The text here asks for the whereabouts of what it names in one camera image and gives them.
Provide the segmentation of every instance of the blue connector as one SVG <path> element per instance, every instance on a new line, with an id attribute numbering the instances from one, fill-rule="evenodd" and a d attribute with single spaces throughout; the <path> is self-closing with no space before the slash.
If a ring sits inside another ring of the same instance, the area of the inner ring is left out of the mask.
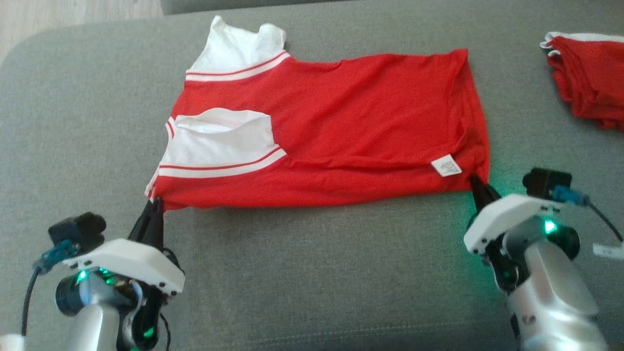
<path id="1" fill-rule="evenodd" d="M 589 196 L 562 185 L 555 186 L 555 190 L 552 192 L 551 198 L 557 202 L 566 202 L 568 204 L 575 204 L 579 206 L 587 206 L 587 204 L 590 203 Z"/>
<path id="2" fill-rule="evenodd" d="M 32 265 L 34 269 L 41 269 L 39 274 L 44 275 L 52 270 L 52 268 L 70 257 L 76 255 L 76 248 L 69 239 L 65 239 L 58 245 L 48 250 L 41 258 Z"/>

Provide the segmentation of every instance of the wooden floor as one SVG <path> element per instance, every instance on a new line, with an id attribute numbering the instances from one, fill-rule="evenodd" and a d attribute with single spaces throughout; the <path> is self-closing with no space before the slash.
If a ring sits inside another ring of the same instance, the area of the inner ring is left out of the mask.
<path id="1" fill-rule="evenodd" d="M 19 42 L 47 29 L 160 16 L 160 0 L 0 0 L 0 62 Z"/>

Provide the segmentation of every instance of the folded clothes stack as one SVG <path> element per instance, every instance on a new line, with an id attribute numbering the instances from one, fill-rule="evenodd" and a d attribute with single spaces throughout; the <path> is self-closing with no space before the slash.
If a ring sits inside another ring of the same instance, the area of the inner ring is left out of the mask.
<path id="1" fill-rule="evenodd" d="M 572 113 L 624 132 L 624 36 L 549 32 L 540 47 Z"/>

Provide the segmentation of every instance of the green light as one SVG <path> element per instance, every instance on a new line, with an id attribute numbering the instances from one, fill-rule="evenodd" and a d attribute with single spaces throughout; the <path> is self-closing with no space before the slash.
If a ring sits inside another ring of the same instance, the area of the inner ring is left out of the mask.
<path id="1" fill-rule="evenodd" d="M 143 337 L 146 339 L 149 339 L 150 337 L 152 337 L 153 334 L 154 334 L 154 327 L 149 328 L 148 331 L 143 333 Z"/>
<path id="2" fill-rule="evenodd" d="M 76 282 L 82 282 L 83 280 L 85 280 L 87 277 L 89 276 L 89 273 L 87 273 L 86 270 L 81 270 L 80 273 L 78 273 L 78 278 L 76 279 Z"/>
<path id="3" fill-rule="evenodd" d="M 546 222 L 544 222 L 544 230 L 546 231 L 546 234 L 550 234 L 557 230 L 557 225 L 555 224 L 555 222 L 547 220 Z"/>

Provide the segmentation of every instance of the gray fabric surface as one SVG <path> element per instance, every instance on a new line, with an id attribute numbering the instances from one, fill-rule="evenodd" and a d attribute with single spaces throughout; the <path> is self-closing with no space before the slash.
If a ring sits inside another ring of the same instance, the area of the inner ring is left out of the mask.
<path id="1" fill-rule="evenodd" d="M 468 47 L 493 185 L 522 192 L 533 166 L 567 170 L 624 228 L 624 134 L 571 116 L 537 45 L 553 30 L 624 33 L 621 2 L 362 0 L 219 13 L 247 29 L 282 27 L 290 52 L 309 61 Z M 0 334 L 19 331 L 49 225 L 91 210 L 107 219 L 108 238 L 127 235 L 213 15 L 47 32 L 0 67 Z M 168 212 L 166 244 L 188 274 L 164 309 L 172 350 L 513 350 L 504 298 L 462 243 L 472 211 L 470 195 L 457 193 Z M 615 239 L 587 210 L 571 209 L 562 222 L 581 235 L 575 263 L 602 309 L 600 325 L 610 342 L 624 342 L 624 264 L 594 257 L 590 246 Z M 55 268 L 36 285 L 31 350 L 62 350 L 71 320 L 52 301 L 68 273 Z"/>
<path id="2" fill-rule="evenodd" d="M 335 0 L 160 0 L 164 14 L 182 14 L 199 11 L 240 9 L 276 5 L 308 4 Z"/>

